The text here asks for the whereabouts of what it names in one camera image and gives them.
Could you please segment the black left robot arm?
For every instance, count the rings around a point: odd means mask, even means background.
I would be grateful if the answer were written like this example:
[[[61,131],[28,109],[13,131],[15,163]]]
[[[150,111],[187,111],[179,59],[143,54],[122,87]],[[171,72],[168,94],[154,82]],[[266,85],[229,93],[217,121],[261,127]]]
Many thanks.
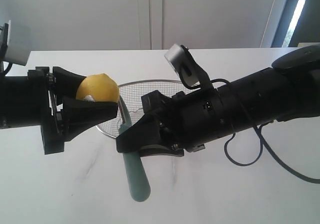
[[[85,77],[61,67],[36,67],[27,76],[6,74],[0,74],[0,127],[40,126],[46,155],[63,152],[65,142],[117,116],[114,102],[77,100]]]

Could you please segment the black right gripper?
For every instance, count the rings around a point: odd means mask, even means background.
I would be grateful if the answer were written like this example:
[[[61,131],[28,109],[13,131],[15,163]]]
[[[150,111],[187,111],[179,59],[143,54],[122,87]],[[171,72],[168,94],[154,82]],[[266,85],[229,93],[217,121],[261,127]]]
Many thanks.
[[[213,88],[189,94],[181,91],[172,97],[156,90],[141,100],[145,114],[132,126],[120,126],[116,137],[119,153],[183,157],[183,149],[196,152],[219,136],[220,98]]]

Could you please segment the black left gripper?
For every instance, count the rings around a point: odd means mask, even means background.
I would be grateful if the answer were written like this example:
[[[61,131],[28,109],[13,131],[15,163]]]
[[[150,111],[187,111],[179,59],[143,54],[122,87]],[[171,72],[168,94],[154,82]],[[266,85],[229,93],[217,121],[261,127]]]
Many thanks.
[[[77,100],[76,93],[85,76],[54,66],[36,67],[27,73],[39,105],[40,131],[46,155],[63,152],[65,142],[96,126],[117,117],[115,102]],[[57,101],[63,100],[62,128],[58,120]]]

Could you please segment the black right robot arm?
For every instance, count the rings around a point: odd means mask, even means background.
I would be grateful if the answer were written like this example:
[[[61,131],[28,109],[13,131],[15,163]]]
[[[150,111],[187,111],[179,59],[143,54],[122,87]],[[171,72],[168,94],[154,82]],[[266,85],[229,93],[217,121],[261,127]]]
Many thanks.
[[[271,67],[214,88],[200,69],[200,87],[165,96],[154,90],[141,97],[143,116],[116,138],[119,153],[142,157],[182,157],[205,143],[273,120],[320,114],[320,49],[292,51]]]

